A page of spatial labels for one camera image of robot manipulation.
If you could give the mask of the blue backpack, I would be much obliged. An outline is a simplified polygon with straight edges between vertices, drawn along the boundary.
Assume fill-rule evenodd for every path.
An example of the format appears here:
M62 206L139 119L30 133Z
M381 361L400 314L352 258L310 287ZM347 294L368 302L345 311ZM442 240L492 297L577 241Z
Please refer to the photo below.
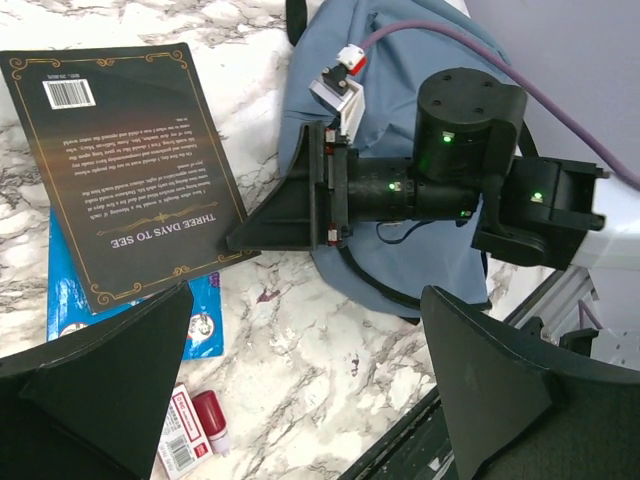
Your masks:
M461 1L324 1L313 16L304 1L285 4L286 31L294 50L284 90L278 165L287 172L299 129L307 121L332 120L309 91L311 81L346 45L361 45L372 33L406 20L427 20L464 33L492 54L504 57L499 44L469 18ZM364 157L408 157L412 153L416 97L420 84L447 68L470 67L505 76L458 42L425 30L395 32L369 49L358 75L366 110L355 146ZM358 223L348 248L357 265L406 301L385 298L341 258L322 246L312 258L321 278L354 302L377 312L416 318L427 285L440 286L472 306L491 308L484 254L470 245L473 225L437 222L418 228L398 245L383 243L372 223Z

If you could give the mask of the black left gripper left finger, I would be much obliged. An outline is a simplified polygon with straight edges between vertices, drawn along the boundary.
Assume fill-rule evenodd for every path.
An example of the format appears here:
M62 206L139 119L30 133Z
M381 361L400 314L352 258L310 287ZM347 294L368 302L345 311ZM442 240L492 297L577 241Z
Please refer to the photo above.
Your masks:
M2 478L149 478L192 306L180 282L2 358Z

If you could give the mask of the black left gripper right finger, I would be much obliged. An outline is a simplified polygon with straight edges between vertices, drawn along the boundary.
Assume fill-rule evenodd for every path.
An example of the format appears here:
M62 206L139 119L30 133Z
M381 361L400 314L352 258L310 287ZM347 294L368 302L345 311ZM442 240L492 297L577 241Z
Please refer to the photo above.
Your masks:
M421 316L462 479L636 479L639 374L427 286Z

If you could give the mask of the black paperback book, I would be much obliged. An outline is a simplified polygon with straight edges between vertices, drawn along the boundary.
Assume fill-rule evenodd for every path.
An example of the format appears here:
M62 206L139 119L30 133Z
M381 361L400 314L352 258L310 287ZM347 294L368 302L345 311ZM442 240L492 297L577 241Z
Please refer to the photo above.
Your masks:
M185 43L5 51L1 70L95 313L252 257Z

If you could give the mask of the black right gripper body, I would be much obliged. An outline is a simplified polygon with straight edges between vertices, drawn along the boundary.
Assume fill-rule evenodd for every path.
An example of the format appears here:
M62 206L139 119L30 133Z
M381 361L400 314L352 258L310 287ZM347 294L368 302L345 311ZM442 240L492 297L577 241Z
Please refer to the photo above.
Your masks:
M438 72L419 87L412 153L362 158L340 134L323 131L317 192L327 195L327 242L341 245L357 222L453 221L474 215L478 236L510 238L500 219L527 102L525 91L476 69Z

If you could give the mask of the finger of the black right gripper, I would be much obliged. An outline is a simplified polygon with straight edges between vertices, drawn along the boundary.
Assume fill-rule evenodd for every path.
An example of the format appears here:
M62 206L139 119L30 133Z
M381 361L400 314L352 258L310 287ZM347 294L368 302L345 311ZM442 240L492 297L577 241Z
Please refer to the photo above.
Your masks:
M314 250L318 247L317 183L320 125L300 128L289 169L271 193L227 236L232 250Z

